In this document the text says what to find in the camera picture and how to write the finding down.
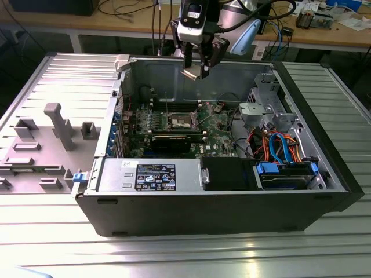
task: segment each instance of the power supply label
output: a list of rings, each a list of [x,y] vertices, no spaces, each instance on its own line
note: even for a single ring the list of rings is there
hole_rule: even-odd
[[[139,164],[135,179],[136,191],[175,191],[175,165]]]

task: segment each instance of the green motherboard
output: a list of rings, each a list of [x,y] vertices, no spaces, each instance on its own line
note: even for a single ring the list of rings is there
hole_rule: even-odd
[[[127,117],[126,155],[131,158],[199,158],[237,156],[228,129],[229,114],[217,103],[200,104],[196,111],[154,111],[142,105]],[[161,153],[154,149],[157,139],[187,140],[188,149]]]

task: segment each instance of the wooden table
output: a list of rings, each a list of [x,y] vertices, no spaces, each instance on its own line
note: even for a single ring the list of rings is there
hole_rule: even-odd
[[[134,0],[115,0],[115,6],[135,3]],[[123,8],[122,11],[131,11],[145,6],[150,6],[151,1],[142,0],[133,7]],[[19,13],[14,12],[10,6],[12,15],[28,29],[37,32],[56,32],[68,34],[76,53],[82,53],[83,47],[79,41],[80,35],[117,36],[131,38],[151,38],[152,8],[141,10],[133,14],[133,23],[119,19],[115,16],[103,14],[96,10],[90,17],[72,16],[67,14],[43,14],[43,13]],[[107,3],[102,9],[112,13],[112,6]],[[361,13],[371,13],[370,8],[361,7]],[[179,6],[173,6],[173,17],[177,17]],[[161,33],[164,32],[170,16],[170,6],[162,6]],[[282,19],[285,26],[293,28],[294,34],[290,47],[305,49],[339,50],[351,52],[365,52],[371,45],[371,31],[355,31],[339,23],[334,23],[331,30],[322,28],[310,28],[308,30],[295,27],[295,17],[289,16]],[[0,28],[4,30],[20,30],[20,27],[12,20],[4,8],[0,7]],[[158,36],[158,11],[155,18],[155,37]],[[172,39],[170,30],[166,38]],[[277,36],[272,27],[266,27],[263,35],[257,35],[254,45],[257,45],[254,58],[260,59],[262,51],[268,45],[273,44]]]

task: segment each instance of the concrete floor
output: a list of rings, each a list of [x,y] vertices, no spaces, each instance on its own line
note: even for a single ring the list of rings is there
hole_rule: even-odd
[[[47,52],[72,52],[70,40],[66,35],[46,33],[32,33],[32,35]],[[3,45],[0,47],[0,115],[6,111],[9,104],[44,57],[43,51],[40,50],[31,38],[26,40],[27,34],[19,34],[19,36],[19,43],[17,45],[13,47]],[[0,42],[3,41],[3,36],[0,34]],[[82,42],[87,53],[117,54],[120,52],[143,55],[151,50],[150,39],[120,38],[120,50],[118,50],[113,37],[82,36]],[[297,52],[297,49],[290,49],[285,60],[295,61]],[[242,57],[228,54],[227,58],[250,60],[252,53],[253,47]],[[278,57],[278,60],[282,60],[282,58],[283,55]],[[308,61],[318,61],[318,54],[313,54],[310,59]],[[348,85],[351,82],[353,73],[357,72],[357,68],[359,68],[357,59],[359,59],[359,56],[355,53],[331,52],[324,55],[321,61],[328,63],[344,83]],[[371,107],[371,102],[367,98],[367,94],[371,93],[370,74],[371,66],[368,66],[368,68],[362,70],[362,76],[352,88],[354,94],[368,109]]]

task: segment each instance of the black computer case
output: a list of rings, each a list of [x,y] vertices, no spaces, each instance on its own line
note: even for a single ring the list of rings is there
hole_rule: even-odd
[[[64,13],[91,16],[99,0],[9,0],[16,12]]]

